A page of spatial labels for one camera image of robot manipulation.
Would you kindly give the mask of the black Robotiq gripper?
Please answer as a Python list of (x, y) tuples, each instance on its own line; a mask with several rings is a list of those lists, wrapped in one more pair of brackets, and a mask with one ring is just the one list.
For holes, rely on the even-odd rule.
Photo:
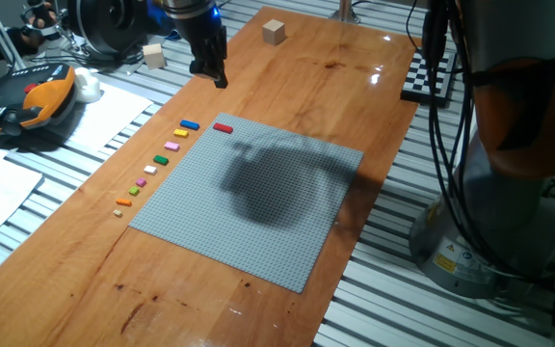
[(195, 59), (190, 72), (201, 78), (218, 78), (218, 89), (228, 85), (225, 75), (226, 32), (217, 7), (187, 7), (173, 10), (173, 19), (180, 36), (189, 42)]

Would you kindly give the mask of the person hand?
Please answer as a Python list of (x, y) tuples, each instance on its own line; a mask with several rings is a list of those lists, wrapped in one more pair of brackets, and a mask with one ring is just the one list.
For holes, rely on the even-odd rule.
[(28, 0), (27, 8), (21, 18), (23, 39), (33, 47), (39, 47), (46, 40), (57, 40), (61, 37), (57, 14), (53, 5), (47, 0)]

